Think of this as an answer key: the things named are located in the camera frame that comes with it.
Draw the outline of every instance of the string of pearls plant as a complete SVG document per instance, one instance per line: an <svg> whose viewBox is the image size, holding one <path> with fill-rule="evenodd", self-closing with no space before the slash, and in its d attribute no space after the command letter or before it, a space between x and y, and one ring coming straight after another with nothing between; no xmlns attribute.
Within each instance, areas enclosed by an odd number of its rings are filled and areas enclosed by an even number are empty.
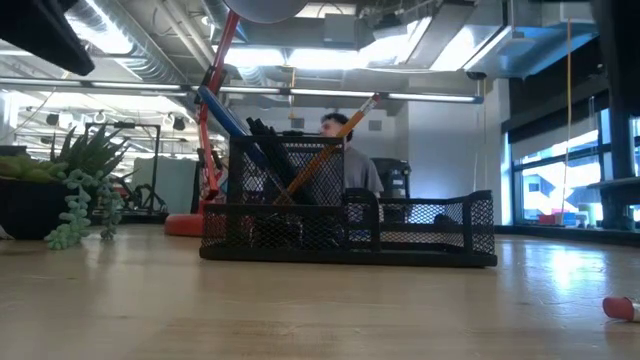
<svg viewBox="0 0 640 360"><path fill-rule="evenodd" d="M79 169L73 170L67 177L65 173L57 174L62 183L70 190L78 190L78 195L69 195L64 199L69 207L69 212L60 214L60 219L68 221L53 230L45 237L50 249L62 250L76 245L80 240L89 235L87 228L91 225L91 220L87 219L89 202L91 196L85 189L89 187L97 188L97 194L102 200L104 208L102 224L105 229L100 233L103 240L113 240L116 233L116 225L122 219L118 210L123 202L120 194L113 189L113 185L102 171L98 171L94 176L85 174Z"/></svg>

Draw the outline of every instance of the orange pencil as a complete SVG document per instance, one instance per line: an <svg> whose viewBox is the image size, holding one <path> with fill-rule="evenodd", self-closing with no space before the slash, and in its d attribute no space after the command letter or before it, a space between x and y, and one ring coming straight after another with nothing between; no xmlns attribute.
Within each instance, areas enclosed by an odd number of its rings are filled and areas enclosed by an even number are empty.
<svg viewBox="0 0 640 360"><path fill-rule="evenodd" d="M358 125L360 120L362 120L367 115L367 113L371 111L371 109L376 107L379 101L380 101L380 94L374 94L372 97L370 97L362 105L362 107L360 107L360 109L355 114L353 114L351 119L346 124L344 124L340 132L338 132L338 134L336 135L336 137L344 138L345 136L347 136L349 132L351 132L351 130L353 130L353 128L356 125ZM307 180L309 180L311 175L313 175L313 173L318 169L320 164L322 164L323 161L326 161L329 158L329 155L331 154L334 148L335 148L334 145L326 146L313 159L311 159L311 162L309 162L309 164L304 168L304 170L302 170L302 172L300 172L298 176L296 176L296 178L293 179L289 187L287 187L287 193L289 194L289 196L295 193L300 188L300 186L302 186ZM282 202L286 198L287 197L285 196L285 194L281 194L276 199L275 204L276 205L282 204Z"/></svg>

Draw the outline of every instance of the black plant pot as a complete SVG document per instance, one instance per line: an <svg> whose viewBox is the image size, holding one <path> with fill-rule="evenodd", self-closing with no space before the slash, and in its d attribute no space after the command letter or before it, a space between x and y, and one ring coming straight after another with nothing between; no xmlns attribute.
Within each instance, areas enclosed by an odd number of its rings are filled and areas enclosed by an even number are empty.
<svg viewBox="0 0 640 360"><path fill-rule="evenodd" d="M42 240L62 224L64 197L73 194L62 184L0 178L0 225L17 240Z"/></svg>

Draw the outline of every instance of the ceiling light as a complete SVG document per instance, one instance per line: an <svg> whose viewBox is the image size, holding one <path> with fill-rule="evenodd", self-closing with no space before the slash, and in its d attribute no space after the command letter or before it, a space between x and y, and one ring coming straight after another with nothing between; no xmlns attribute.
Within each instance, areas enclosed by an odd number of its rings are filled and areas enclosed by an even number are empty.
<svg viewBox="0 0 640 360"><path fill-rule="evenodd" d="M339 96L370 98L373 91L341 91L341 90L315 90L315 89L291 89L291 95L313 95L313 96Z"/></svg>
<svg viewBox="0 0 640 360"><path fill-rule="evenodd" d="M94 81L93 86L104 88L133 89L133 90L180 90L180 85L169 84L146 84L146 83L120 83Z"/></svg>
<svg viewBox="0 0 640 360"><path fill-rule="evenodd" d="M475 96L436 95L436 94L389 94L388 98L391 100L459 102L459 103L476 103L480 101L480 98Z"/></svg>
<svg viewBox="0 0 640 360"><path fill-rule="evenodd" d="M396 58L398 44L406 43L409 35L395 35L376 40L360 49L360 56L363 62L382 62L388 60L392 62Z"/></svg>
<svg viewBox="0 0 640 360"><path fill-rule="evenodd" d="M30 79L30 78L0 78L0 82L7 85L32 85L51 87L79 87L82 84L75 80L54 80L54 79Z"/></svg>
<svg viewBox="0 0 640 360"><path fill-rule="evenodd" d="M261 88L261 87L242 87L242 86L222 86L220 92L228 94L279 94L280 89L277 88Z"/></svg>
<svg viewBox="0 0 640 360"><path fill-rule="evenodd" d="M366 66L354 50L296 49L287 65L309 70L350 70Z"/></svg>
<svg viewBox="0 0 640 360"><path fill-rule="evenodd" d="M308 3L295 16L299 18L324 18L327 14L355 15L356 4L342 4L333 2Z"/></svg>
<svg viewBox="0 0 640 360"><path fill-rule="evenodd" d="M482 58L493 50L507 35L511 33L511 27L505 27L493 40L491 40L480 52L473 56L462 68L465 71L469 71L474 67Z"/></svg>
<svg viewBox="0 0 640 360"><path fill-rule="evenodd" d="M476 52L475 40L471 30L463 27L442 50L429 70L456 71L462 68Z"/></svg>
<svg viewBox="0 0 640 360"><path fill-rule="evenodd" d="M68 15L67 21L80 38L88 40L93 45L107 54L128 54L133 49L133 44L113 21L96 5L94 0L85 0L87 5L98 14L100 19L92 19L93 23L100 23L100 31L95 31L82 21Z"/></svg>
<svg viewBox="0 0 640 360"><path fill-rule="evenodd" d="M214 46L213 50L218 51L218 47ZM279 49L236 47L229 49L224 62L236 67L281 66L284 56Z"/></svg>
<svg viewBox="0 0 640 360"><path fill-rule="evenodd" d="M432 18L429 16L407 25L407 30L410 34L409 40L404 45L402 45L400 51L398 51L398 56L396 56L395 61L396 64L404 64L407 62L407 60L409 60L409 57L413 53L413 50L415 50L420 40L422 40L424 33L427 32L427 29L431 24L431 20Z"/></svg>

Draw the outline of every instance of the desk surface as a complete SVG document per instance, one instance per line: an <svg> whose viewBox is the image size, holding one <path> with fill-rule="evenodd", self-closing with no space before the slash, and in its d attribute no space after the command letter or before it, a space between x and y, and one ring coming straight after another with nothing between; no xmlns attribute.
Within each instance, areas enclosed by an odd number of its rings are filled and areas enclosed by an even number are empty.
<svg viewBox="0 0 640 360"><path fill-rule="evenodd" d="M212 262L123 226L50 252L0 241L0 359L637 359L640 250L499 237L491 269Z"/></svg>

